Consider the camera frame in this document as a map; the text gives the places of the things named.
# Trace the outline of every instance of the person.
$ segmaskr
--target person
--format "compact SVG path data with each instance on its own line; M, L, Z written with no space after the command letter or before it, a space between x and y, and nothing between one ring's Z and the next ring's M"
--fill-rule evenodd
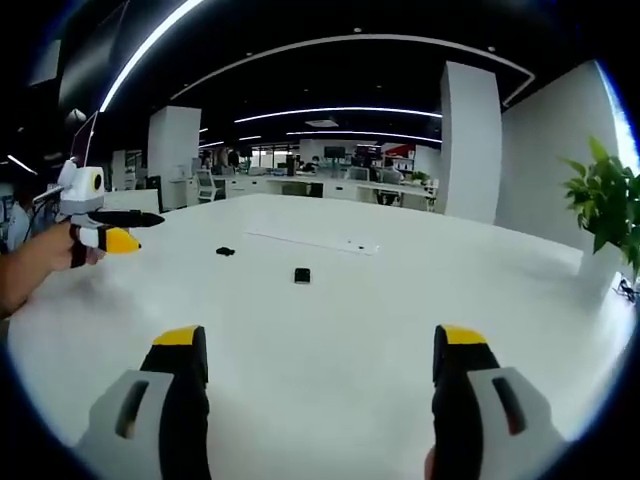
M9 230L7 232L7 248L10 252L16 250L20 245L32 236L31 220L33 219L33 188L27 184L18 185L14 192L15 202L11 219L9 220Z
M18 310L51 273L71 268L72 229L77 228L69 222L56 224L0 255L0 320ZM85 264L95 265L103 255L88 248Z
M400 185L404 180L404 175L394 166L392 158L386 158L384 161L384 170L382 171L382 182L390 185ZM393 205L398 198L397 192L389 192L380 190L378 192L378 203L380 205Z

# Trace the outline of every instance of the green leaves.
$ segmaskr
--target green leaves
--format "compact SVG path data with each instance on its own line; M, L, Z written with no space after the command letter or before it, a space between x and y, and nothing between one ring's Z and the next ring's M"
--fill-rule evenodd
M621 249L627 262L640 271L640 175L623 167L594 137L589 137L590 165L561 158L578 176L562 185L569 209L580 228L594 234L594 253L607 243Z

